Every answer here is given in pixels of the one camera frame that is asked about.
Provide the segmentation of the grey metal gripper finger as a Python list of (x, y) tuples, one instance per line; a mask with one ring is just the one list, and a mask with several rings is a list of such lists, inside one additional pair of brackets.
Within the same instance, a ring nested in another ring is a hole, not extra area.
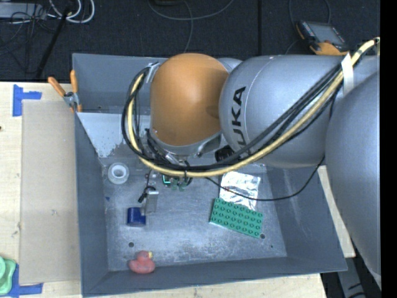
[(157, 190), (146, 190), (143, 194), (143, 205), (141, 207), (141, 213), (143, 215), (149, 215), (156, 212), (159, 191)]

